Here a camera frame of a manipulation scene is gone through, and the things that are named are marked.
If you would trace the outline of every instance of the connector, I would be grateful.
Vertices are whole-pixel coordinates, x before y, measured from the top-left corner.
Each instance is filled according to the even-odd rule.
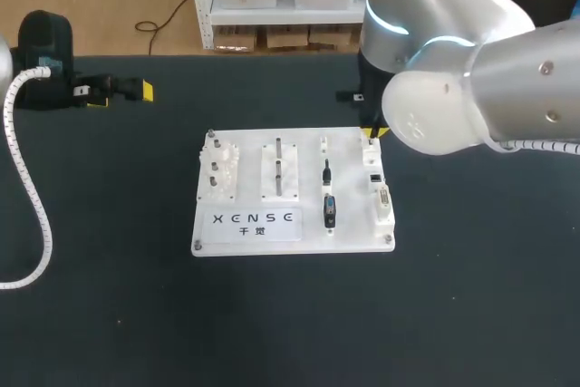
[[[326,159],[324,160],[323,186],[330,186],[332,179],[333,175],[330,171],[330,167],[328,166],[328,159]]]

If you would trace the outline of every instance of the power cord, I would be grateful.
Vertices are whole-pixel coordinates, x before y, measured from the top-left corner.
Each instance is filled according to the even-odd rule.
[[[153,32],[153,35],[151,36],[151,39],[149,41],[149,51],[147,53],[149,56],[151,56],[151,50],[153,49],[153,42],[155,41],[155,38],[157,38],[157,34],[159,33],[159,31],[161,29],[163,29],[165,26],[167,26],[171,20],[173,20],[173,17],[175,17],[175,14],[178,13],[179,9],[187,1],[188,0],[182,0],[179,3],[179,5],[177,5],[177,7],[173,10],[171,15],[167,19],[167,21],[164,24],[162,24],[161,26],[158,26],[157,23],[152,22],[151,20],[144,20],[142,22],[138,22],[135,24],[135,30],[138,32]]]

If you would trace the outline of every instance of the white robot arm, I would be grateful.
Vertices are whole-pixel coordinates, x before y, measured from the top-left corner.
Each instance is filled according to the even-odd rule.
[[[387,77],[375,100],[415,150],[563,151],[532,140],[580,137],[579,22],[536,30],[510,0],[368,0],[362,35],[363,61]]]

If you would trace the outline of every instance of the black connector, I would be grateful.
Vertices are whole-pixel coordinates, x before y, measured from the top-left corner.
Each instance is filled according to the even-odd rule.
[[[327,195],[324,197],[324,226],[326,228],[336,227],[336,201],[334,196]]]
[[[328,160],[325,160],[323,169],[323,186],[330,186],[332,177],[333,176],[332,173],[330,172],[330,167],[328,166]]]

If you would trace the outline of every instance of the black device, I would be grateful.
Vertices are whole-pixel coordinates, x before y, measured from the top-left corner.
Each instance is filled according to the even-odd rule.
[[[152,101],[152,88],[141,78],[76,72],[73,29],[61,15],[40,10],[28,14],[18,30],[18,46],[10,52],[14,76],[35,67],[50,67],[53,71],[47,80],[25,84],[15,102],[18,108],[51,110],[87,104],[107,106],[117,93],[127,100]]]

